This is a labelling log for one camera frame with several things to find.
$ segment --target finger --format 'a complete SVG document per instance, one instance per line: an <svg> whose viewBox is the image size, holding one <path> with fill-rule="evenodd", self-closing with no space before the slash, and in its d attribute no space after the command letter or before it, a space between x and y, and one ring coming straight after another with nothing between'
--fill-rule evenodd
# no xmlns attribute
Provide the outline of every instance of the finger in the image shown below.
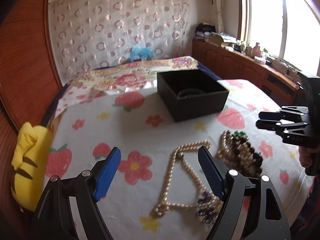
<svg viewBox="0 0 320 240"><path fill-rule="evenodd" d="M312 165L311 157L300 156L299 160L300 160L301 166L304 167L304 168L308 168L308 167L310 167Z"/></svg>
<svg viewBox="0 0 320 240"><path fill-rule="evenodd" d="M303 156L310 156L308 148L299 146L299 154Z"/></svg>
<svg viewBox="0 0 320 240"><path fill-rule="evenodd" d="M308 152L310 152L310 153L320 152L320 147L317 147L316 149L308 148Z"/></svg>

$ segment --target bed sheet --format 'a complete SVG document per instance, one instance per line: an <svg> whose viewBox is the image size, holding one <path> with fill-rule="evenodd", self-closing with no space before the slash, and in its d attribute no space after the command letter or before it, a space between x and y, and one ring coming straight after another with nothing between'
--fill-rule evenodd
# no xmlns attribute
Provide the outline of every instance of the bed sheet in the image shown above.
<svg viewBox="0 0 320 240"><path fill-rule="evenodd" d="M114 239L202 240L211 225L202 224L195 210L170 210L158 219L152 216L170 154L184 143L207 139L212 141L210 152L214 155L224 130L245 130L264 156L263 174L275 185L291 225L308 196L312 178L300 166L296 146L283 144L273 132L255 127L260 111L276 111L279 106L249 81L219 82L230 91L224 111L179 123L173 121L156 88L96 98L66 108L48 157L44 186L52 175L71 178L91 169L117 146L122 153L122 169L117 171L106 198L98 202ZM196 152L185 158L208 186ZM176 165L168 200L189 204L197 196L192 181ZM71 206L79 238L86 239L74 199ZM245 197L234 239L240 238L247 208Z"/></svg>

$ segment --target cardboard box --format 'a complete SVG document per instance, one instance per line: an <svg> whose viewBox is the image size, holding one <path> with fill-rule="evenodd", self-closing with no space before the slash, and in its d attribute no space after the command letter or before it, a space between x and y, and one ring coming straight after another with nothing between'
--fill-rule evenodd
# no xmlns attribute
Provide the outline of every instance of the cardboard box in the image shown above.
<svg viewBox="0 0 320 240"><path fill-rule="evenodd" d="M221 112L229 91L201 70L157 73L157 90L176 122Z"/></svg>

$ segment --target yellow plush toy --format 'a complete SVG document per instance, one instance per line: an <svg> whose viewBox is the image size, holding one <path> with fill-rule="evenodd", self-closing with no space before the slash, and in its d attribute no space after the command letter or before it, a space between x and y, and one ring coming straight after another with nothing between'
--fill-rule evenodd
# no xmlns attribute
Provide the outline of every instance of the yellow plush toy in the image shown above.
<svg viewBox="0 0 320 240"><path fill-rule="evenodd" d="M12 158L15 170L11 180L13 198L20 206L35 211L42 185L53 134L43 126L26 122L20 129Z"/></svg>

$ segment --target pink vase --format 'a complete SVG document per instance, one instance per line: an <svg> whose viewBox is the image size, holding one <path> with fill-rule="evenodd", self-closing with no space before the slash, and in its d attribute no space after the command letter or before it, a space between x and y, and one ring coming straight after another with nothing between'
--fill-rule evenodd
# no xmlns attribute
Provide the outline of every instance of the pink vase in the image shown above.
<svg viewBox="0 0 320 240"><path fill-rule="evenodd" d="M254 58L255 56L257 56L257 57L262 56L262 52L260 50L260 43L258 43L258 42L256 43L256 46L254 46L252 49L251 57Z"/></svg>

